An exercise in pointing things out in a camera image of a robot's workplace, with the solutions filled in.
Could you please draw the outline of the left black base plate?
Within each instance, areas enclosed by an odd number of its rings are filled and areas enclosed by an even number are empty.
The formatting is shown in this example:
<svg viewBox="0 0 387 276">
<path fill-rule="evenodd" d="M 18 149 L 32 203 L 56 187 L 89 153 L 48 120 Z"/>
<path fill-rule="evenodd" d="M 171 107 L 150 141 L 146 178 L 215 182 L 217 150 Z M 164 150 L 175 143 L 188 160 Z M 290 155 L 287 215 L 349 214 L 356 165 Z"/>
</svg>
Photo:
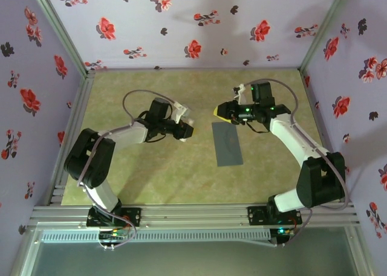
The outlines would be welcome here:
<svg viewBox="0 0 387 276">
<path fill-rule="evenodd" d="M 130 221 L 135 227 L 139 227 L 141 220 L 141 208 L 120 208 L 118 217 L 122 217 Z M 88 212 L 86 226 L 92 228 L 123 228 L 129 226 L 129 224 L 126 221 L 113 217 L 96 207 L 92 207 Z"/>
</svg>

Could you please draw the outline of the aluminium frame leg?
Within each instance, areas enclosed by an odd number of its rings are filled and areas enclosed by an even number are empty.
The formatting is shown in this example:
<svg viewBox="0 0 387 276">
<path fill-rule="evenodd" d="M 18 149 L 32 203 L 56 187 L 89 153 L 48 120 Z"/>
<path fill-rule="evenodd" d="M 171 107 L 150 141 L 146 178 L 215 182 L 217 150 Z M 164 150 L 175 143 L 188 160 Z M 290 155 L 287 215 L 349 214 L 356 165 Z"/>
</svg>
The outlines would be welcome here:
<svg viewBox="0 0 387 276">
<path fill-rule="evenodd" d="M 41 244 L 42 232 L 38 229 L 27 230 L 19 247 L 10 276 L 31 276 Z"/>
<path fill-rule="evenodd" d="M 376 276 L 371 254 L 359 226 L 346 226 L 345 234 L 350 247 L 357 276 Z"/>
</svg>

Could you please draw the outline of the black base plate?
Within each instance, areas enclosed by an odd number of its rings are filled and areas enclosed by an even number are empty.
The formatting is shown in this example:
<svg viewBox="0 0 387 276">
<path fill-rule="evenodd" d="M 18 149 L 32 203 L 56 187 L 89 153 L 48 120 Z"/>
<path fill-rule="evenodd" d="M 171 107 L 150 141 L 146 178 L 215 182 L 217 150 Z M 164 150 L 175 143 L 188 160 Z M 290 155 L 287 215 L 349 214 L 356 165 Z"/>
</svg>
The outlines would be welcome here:
<svg viewBox="0 0 387 276">
<path fill-rule="evenodd" d="M 118 217 L 122 217 L 130 221 L 135 227 L 139 227 L 141 220 L 141 208 L 120 208 Z M 88 212 L 86 226 L 92 228 L 123 228 L 129 226 L 129 224 L 126 221 L 113 217 L 96 207 L 92 207 Z"/>
<path fill-rule="evenodd" d="M 293 210 L 284 213 L 269 211 L 266 206 L 247 207 L 249 225 L 301 225 L 300 212 Z"/>
</svg>

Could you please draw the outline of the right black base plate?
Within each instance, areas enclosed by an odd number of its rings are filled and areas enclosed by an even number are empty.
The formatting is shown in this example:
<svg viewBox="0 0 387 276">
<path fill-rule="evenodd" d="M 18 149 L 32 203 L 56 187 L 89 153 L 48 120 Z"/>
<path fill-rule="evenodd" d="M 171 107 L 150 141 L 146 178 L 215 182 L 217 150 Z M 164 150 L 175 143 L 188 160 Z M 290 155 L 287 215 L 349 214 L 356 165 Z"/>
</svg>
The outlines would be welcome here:
<svg viewBox="0 0 387 276">
<path fill-rule="evenodd" d="M 266 206 L 247 207 L 249 225 L 301 225 L 300 212 L 293 210 L 284 213 L 269 211 Z"/>
</svg>

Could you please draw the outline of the long aluminium base rail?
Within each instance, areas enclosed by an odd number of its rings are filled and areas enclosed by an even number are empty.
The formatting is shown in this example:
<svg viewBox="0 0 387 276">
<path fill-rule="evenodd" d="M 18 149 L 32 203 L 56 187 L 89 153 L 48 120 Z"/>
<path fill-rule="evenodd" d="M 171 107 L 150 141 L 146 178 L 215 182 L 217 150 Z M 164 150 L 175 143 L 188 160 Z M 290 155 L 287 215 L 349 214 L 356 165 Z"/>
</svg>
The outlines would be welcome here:
<svg viewBox="0 0 387 276">
<path fill-rule="evenodd" d="M 249 225 L 247 207 L 254 204 L 169 204 L 139 205 L 140 229 L 247 229 L 280 228 L 293 225 Z M 359 226 L 360 220 L 352 204 L 337 210 L 340 203 L 329 208 L 315 207 L 311 217 L 307 210 L 299 211 L 307 228 Z M 35 207 L 28 222 L 33 228 L 85 229 L 90 207 L 44 206 Z"/>
</svg>

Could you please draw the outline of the thin aluminium wall rail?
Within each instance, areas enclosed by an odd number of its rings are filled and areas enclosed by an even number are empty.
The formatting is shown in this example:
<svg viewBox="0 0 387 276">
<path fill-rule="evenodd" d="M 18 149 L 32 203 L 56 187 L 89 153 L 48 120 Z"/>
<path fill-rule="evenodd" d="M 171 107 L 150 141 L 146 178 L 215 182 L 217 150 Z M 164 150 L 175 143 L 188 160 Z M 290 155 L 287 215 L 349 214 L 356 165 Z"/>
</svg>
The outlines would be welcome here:
<svg viewBox="0 0 387 276">
<path fill-rule="evenodd" d="M 202 67 L 202 68 L 185 68 L 185 67 L 165 67 L 165 66 L 154 66 L 153 68 L 100 68 L 92 69 L 89 72 L 171 72 L 171 71 L 290 71 L 299 69 L 296 67 L 251 67 L 251 66 L 242 66 L 242 67 Z"/>
</svg>

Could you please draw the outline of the aluminium corner post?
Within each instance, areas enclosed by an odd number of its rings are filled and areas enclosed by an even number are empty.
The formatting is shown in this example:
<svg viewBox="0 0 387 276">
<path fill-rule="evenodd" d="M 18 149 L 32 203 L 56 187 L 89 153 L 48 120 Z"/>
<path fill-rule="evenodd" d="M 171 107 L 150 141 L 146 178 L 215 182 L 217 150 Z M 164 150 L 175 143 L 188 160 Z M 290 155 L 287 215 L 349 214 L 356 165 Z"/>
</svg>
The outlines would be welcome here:
<svg viewBox="0 0 387 276">
<path fill-rule="evenodd" d="M 70 38 L 70 35 L 68 34 L 67 29 L 65 28 L 61 18 L 59 17 L 57 11 L 55 10 L 54 5 L 50 0 L 36 0 L 36 1 L 39 4 L 40 8 L 42 9 L 46 18 L 48 19 L 50 25 L 55 31 L 63 47 L 66 49 L 72 62 L 75 64 L 77 70 L 79 71 L 79 73 L 83 78 L 87 78 L 89 71 L 86 70 L 86 67 L 82 62 L 82 58 L 75 44 Z"/>
<path fill-rule="evenodd" d="M 334 0 L 332 5 L 328 9 L 321 25 L 319 26 L 319 30 L 317 31 L 317 34 L 311 43 L 311 46 L 309 47 L 300 67 L 298 68 L 301 74 L 307 69 L 308 65 L 310 64 L 313 56 L 317 51 L 318 46 L 323 41 L 325 34 L 330 29 L 331 24 L 333 23 L 335 18 L 341 12 L 341 9 L 345 3 L 346 0 Z"/>
</svg>

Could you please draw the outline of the grey-blue paper envelope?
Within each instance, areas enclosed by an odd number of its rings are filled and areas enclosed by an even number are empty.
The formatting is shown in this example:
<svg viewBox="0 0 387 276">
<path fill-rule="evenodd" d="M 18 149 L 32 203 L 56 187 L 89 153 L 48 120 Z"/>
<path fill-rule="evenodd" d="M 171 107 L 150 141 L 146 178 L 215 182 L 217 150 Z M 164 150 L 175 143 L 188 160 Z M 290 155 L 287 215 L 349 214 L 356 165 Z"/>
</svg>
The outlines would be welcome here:
<svg viewBox="0 0 387 276">
<path fill-rule="evenodd" d="M 218 167 L 243 165 L 236 126 L 227 122 L 212 123 L 213 140 Z"/>
</svg>

